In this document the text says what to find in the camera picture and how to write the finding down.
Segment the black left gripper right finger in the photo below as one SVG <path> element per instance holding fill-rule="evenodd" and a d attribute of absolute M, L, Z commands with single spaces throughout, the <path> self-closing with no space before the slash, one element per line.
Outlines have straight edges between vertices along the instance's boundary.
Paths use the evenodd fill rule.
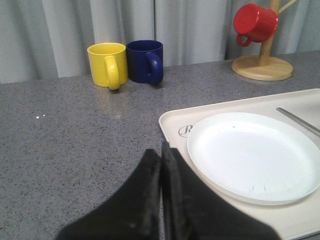
<path fill-rule="evenodd" d="M 164 141 L 161 184 L 168 240 L 278 240 L 269 225 L 247 215 L 212 191 L 180 152 Z"/>

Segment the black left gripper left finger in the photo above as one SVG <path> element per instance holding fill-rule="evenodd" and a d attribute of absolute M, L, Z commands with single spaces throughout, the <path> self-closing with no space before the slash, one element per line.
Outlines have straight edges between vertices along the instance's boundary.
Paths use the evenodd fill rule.
<path fill-rule="evenodd" d="M 147 149 L 125 183 L 82 218 L 64 227 L 58 240 L 158 240 L 161 158 Z"/>

